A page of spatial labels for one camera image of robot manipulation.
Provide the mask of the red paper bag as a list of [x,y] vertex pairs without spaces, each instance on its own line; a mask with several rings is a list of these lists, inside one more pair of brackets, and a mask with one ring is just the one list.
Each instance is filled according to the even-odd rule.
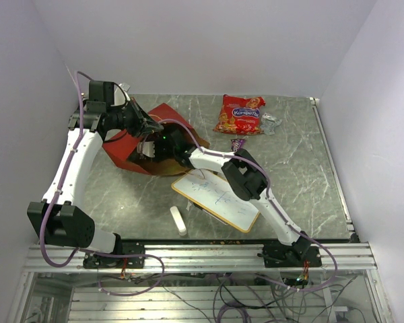
[[169,105],[163,103],[148,112],[155,121],[162,121],[163,131],[140,138],[121,131],[102,147],[116,167],[130,172],[153,176],[174,176],[185,173],[188,168],[179,164],[174,153],[186,151],[195,144],[204,148],[209,142]]

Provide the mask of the purple candy packet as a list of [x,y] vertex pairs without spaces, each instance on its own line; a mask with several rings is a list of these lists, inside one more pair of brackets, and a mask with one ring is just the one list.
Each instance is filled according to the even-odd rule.
[[243,148],[243,145],[246,143],[246,139],[243,138],[236,138],[236,139],[231,139],[231,151],[232,152],[237,152],[239,149]]

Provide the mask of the red candy snack bag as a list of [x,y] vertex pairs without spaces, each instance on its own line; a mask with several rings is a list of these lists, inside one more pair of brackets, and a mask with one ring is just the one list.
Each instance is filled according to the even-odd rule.
[[230,135],[258,135],[261,130],[262,97],[241,98],[223,95],[222,108],[214,131]]

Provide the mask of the silver foil snack packet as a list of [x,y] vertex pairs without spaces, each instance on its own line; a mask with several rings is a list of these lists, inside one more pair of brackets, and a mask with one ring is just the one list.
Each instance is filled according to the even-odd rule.
[[277,127],[282,123],[282,119],[279,119],[268,113],[264,113],[261,117],[261,130],[265,135],[274,135]]

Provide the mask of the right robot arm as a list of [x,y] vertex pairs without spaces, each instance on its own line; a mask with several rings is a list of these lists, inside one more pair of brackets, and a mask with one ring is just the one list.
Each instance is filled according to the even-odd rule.
[[207,149],[187,141],[180,130],[172,130],[155,136],[154,153],[160,160],[172,158],[192,170],[223,174],[232,192],[255,206],[273,228],[283,253],[280,261],[298,266],[306,260],[311,245],[309,237],[278,203],[269,176],[247,150],[228,153]]

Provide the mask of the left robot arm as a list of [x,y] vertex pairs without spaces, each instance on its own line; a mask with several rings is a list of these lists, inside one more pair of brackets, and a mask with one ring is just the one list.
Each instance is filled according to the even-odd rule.
[[141,109],[123,84],[91,80],[88,87],[88,97],[81,99],[69,119],[67,145],[57,173],[41,200],[29,204],[27,214],[42,253],[47,245],[88,249],[100,252],[106,266],[116,267],[124,258],[119,237],[97,228],[82,207],[94,158],[111,130],[140,138],[163,127]]

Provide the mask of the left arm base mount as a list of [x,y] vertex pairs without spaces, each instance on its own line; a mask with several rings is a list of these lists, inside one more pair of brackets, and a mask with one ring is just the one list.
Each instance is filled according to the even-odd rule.
[[143,268],[145,246],[139,242],[123,242],[111,254],[99,252],[86,253],[83,260],[84,269],[110,269],[110,268]]

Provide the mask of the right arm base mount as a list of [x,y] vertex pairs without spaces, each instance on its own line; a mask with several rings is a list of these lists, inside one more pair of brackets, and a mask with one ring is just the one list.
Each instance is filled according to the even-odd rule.
[[299,239],[291,246],[284,245],[279,240],[269,240],[257,256],[263,259],[266,268],[301,268],[305,264],[310,268],[322,266],[318,247],[311,246],[305,239]]

